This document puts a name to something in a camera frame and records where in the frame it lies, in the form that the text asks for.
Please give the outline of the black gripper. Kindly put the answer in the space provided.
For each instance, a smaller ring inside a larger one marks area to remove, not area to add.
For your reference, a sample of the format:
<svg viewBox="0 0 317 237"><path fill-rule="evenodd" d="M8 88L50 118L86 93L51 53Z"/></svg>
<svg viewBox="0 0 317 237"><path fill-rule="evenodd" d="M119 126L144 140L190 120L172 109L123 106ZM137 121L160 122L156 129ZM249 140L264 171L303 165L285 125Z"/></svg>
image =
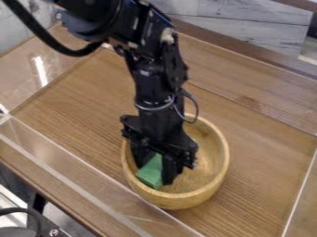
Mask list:
<svg viewBox="0 0 317 237"><path fill-rule="evenodd" d="M164 109L141 110L140 115L121 116L122 135L129 139L138 168L142 168L157 153L162 155L162 181L174 183L185 167L193 168L198 144L185 132L185 105L173 103Z"/></svg>

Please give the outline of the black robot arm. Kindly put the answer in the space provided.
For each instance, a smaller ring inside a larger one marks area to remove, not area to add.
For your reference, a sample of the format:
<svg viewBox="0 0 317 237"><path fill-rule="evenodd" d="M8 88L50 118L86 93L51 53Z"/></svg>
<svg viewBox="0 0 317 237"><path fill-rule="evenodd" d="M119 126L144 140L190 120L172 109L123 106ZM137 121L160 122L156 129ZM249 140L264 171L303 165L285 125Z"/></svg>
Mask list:
<svg viewBox="0 0 317 237"><path fill-rule="evenodd" d="M193 168L198 144L184 130L182 88L189 67L182 59L176 26L149 0L45 0L59 7L61 20L70 33L89 44L81 49L65 46L49 33L19 0L6 6L42 41L67 56L91 54L110 44L126 60L136 83L137 116L123 115L122 135L132 145L134 161L144 168L161 156L160 181L170 185L184 168Z"/></svg>

